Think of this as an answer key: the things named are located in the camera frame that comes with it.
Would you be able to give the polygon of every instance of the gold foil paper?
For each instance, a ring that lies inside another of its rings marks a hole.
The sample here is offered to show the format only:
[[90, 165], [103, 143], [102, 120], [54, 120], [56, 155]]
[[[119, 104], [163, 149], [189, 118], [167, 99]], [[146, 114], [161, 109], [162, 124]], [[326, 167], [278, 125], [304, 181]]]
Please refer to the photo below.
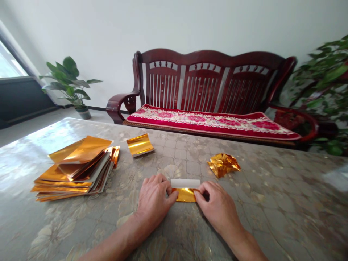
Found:
[[179, 192], [177, 201], [178, 202], [196, 202], [194, 191], [199, 191], [195, 188], [173, 188], [171, 191]]
[[113, 160], [113, 162], [114, 162], [113, 168], [115, 169], [115, 168], [117, 168], [117, 161], [118, 161], [118, 159], [119, 159], [120, 146], [116, 146], [116, 147], [114, 147], [114, 148], [116, 148], [116, 151], [115, 151], [115, 158], [114, 158], [114, 160]]
[[94, 159], [105, 150], [111, 140], [104, 140], [92, 136], [77, 141], [63, 149], [48, 155], [56, 164], [84, 164]]
[[127, 140], [127, 144], [133, 157], [155, 150], [147, 134]]
[[209, 167], [218, 178], [224, 177], [230, 171], [240, 171], [237, 160], [231, 155], [219, 153], [207, 161]]
[[[83, 140], [70, 148], [80, 148], [82, 144]], [[40, 202], [101, 193], [117, 164], [119, 149], [120, 146], [105, 148], [88, 163], [54, 164], [34, 181], [31, 191], [38, 192], [36, 200]]]

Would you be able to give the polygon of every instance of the hand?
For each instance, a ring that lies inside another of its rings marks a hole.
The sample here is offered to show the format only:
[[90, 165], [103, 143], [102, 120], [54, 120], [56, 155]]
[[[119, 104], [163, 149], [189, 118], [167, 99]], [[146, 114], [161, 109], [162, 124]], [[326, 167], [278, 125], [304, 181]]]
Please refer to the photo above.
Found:
[[145, 178], [140, 189], [135, 216], [153, 231], [167, 215], [178, 194], [177, 191], [171, 192], [170, 182], [162, 174]]
[[[221, 185], [206, 181], [199, 186], [199, 191], [194, 191], [198, 205], [224, 240], [231, 237], [236, 241], [244, 239], [246, 232], [238, 218], [236, 205]], [[209, 194], [209, 201], [202, 196], [204, 193]]]

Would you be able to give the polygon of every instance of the finger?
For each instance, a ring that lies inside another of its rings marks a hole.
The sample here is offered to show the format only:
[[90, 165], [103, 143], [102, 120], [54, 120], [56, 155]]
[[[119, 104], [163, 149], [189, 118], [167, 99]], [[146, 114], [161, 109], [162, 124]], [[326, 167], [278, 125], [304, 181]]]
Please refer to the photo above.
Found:
[[172, 194], [169, 195], [169, 197], [167, 198], [169, 208], [175, 203], [175, 201], [178, 199], [178, 196], [179, 192], [177, 191], [174, 191]]
[[223, 188], [219, 183], [216, 183], [216, 185], [217, 185], [221, 190], [224, 190], [224, 188]]
[[167, 194], [169, 196], [171, 194], [171, 191], [172, 191], [170, 181], [166, 180], [166, 181], [162, 182], [160, 185], [165, 188], [165, 190], [167, 191]]
[[215, 183], [214, 181], [207, 181], [208, 183], [212, 184], [212, 186], [214, 186], [215, 188], [217, 188], [217, 183]]
[[161, 183], [163, 181], [166, 181], [167, 178], [163, 174], [158, 174], [155, 176], [155, 181], [158, 183]]
[[204, 181], [199, 187], [198, 187], [199, 191], [201, 194], [203, 194], [204, 192], [208, 192], [210, 194], [210, 192], [212, 192], [215, 188], [215, 186], [213, 184], [211, 184], [209, 181]]
[[148, 178], [145, 178], [144, 181], [142, 182], [143, 185], [147, 184], [149, 182]]
[[152, 175], [151, 178], [150, 178], [150, 180], [149, 180], [149, 182], [153, 182], [155, 178], [156, 178], [156, 176], [155, 176], [155, 175]]
[[205, 205], [207, 204], [205, 198], [203, 197], [201, 193], [199, 193], [196, 190], [193, 193], [195, 194], [197, 204], [200, 206], [201, 209], [203, 209]]

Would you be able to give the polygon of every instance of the white paper strip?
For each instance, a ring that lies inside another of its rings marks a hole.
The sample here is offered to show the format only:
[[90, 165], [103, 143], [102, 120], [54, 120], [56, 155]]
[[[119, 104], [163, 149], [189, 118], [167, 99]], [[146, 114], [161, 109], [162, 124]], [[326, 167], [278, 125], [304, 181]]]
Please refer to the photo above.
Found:
[[199, 179], [171, 179], [171, 187], [173, 189], [198, 189], [200, 185]]

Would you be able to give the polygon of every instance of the potted plant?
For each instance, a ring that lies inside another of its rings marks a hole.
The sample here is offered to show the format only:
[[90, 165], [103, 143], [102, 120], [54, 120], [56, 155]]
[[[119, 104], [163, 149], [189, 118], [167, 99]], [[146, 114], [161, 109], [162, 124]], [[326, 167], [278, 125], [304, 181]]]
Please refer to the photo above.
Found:
[[59, 99], [68, 100], [75, 110], [80, 114], [81, 118], [88, 120], [91, 118], [91, 114], [88, 107], [83, 103], [84, 100], [90, 100], [91, 98], [85, 92], [84, 88], [90, 88], [91, 83], [100, 83], [100, 80], [78, 80], [79, 70], [77, 69], [75, 61], [70, 57], [66, 57], [63, 60], [63, 64], [56, 62], [56, 66], [47, 62], [47, 67], [50, 69], [47, 75], [40, 75], [39, 78], [50, 78], [55, 80], [42, 87], [43, 92], [46, 90], [58, 90], [64, 94]]
[[325, 43], [309, 56], [312, 59], [294, 72], [292, 105], [300, 101], [302, 109], [315, 110], [335, 120], [340, 127], [337, 137], [332, 140], [321, 137], [312, 145], [329, 154], [342, 155], [348, 147], [348, 35]]

